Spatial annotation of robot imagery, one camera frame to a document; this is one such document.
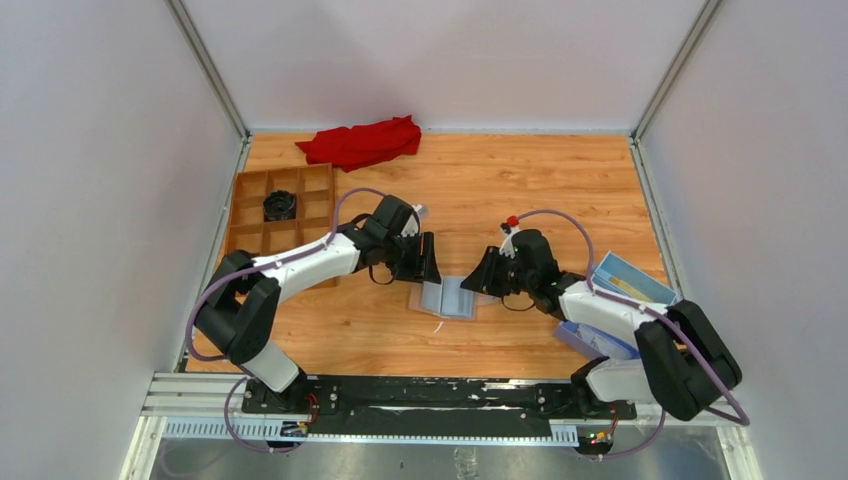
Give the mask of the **blue plastic box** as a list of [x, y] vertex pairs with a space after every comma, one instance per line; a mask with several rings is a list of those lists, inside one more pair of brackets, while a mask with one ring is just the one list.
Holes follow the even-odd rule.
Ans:
[[638, 359], [634, 332], [641, 323], [653, 319], [636, 308], [603, 297], [603, 292], [655, 307], [660, 312], [680, 299], [665, 284], [608, 252], [593, 269], [590, 282], [579, 281], [560, 296], [564, 320], [553, 333], [559, 341], [590, 360], [604, 356]]

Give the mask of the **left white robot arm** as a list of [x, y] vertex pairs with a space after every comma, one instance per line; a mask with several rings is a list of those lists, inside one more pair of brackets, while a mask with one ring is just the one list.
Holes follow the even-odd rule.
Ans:
[[422, 227], [426, 206], [383, 194], [371, 213], [270, 256], [235, 250], [222, 261], [193, 307], [186, 332], [202, 333], [226, 359], [268, 388], [283, 413], [306, 400], [306, 374], [271, 338], [278, 306], [322, 282], [385, 266], [393, 281], [438, 284], [434, 235]]

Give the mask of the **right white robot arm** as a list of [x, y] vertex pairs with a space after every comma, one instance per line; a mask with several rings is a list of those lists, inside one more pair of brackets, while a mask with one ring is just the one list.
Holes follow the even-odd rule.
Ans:
[[625, 347], [630, 358], [602, 354], [571, 376], [571, 403], [596, 417], [611, 402], [651, 402], [678, 420], [709, 411], [738, 386], [742, 370], [703, 309], [689, 300], [638, 302], [560, 269], [537, 229], [513, 230], [486, 249], [461, 286], [502, 298], [525, 293], [535, 308], [588, 326]]

